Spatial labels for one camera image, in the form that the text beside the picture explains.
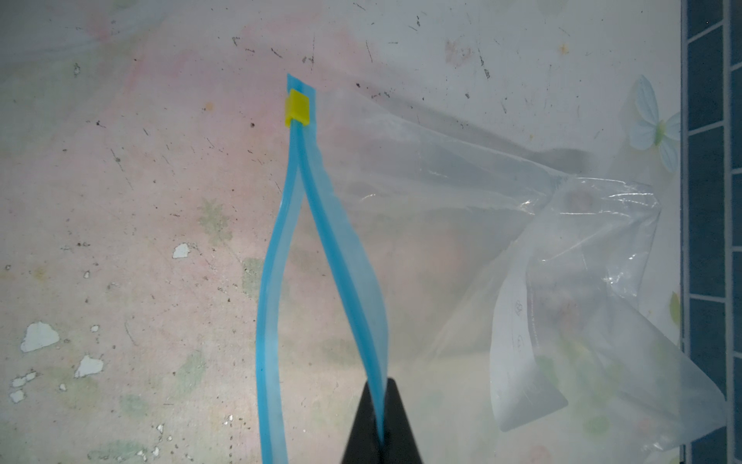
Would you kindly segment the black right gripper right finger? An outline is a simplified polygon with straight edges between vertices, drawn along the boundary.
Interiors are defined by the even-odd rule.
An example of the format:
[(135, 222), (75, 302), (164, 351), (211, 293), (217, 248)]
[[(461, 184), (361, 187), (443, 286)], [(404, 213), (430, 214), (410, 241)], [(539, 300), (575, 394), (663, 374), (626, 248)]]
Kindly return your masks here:
[(392, 378), (388, 378), (386, 387), (382, 462), (384, 464), (422, 464), (419, 448), (415, 442), (398, 386)]

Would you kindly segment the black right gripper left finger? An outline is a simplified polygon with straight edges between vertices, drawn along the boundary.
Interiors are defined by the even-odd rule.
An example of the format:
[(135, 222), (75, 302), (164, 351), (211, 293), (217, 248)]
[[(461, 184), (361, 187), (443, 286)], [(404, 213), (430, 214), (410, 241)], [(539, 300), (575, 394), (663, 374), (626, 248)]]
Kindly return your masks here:
[(341, 464), (381, 464), (382, 452), (376, 413), (368, 384), (365, 384)]

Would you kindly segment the clear zip top bag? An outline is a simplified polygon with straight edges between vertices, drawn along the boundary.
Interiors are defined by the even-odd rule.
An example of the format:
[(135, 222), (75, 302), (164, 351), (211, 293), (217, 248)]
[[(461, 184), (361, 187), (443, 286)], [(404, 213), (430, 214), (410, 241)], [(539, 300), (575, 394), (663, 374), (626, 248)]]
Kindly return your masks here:
[(720, 388), (639, 311), (661, 206), (288, 77), (288, 166), (263, 265), (262, 458), (289, 459), (279, 311), (335, 290), (381, 445), (388, 378), (424, 463), (643, 463), (721, 429)]

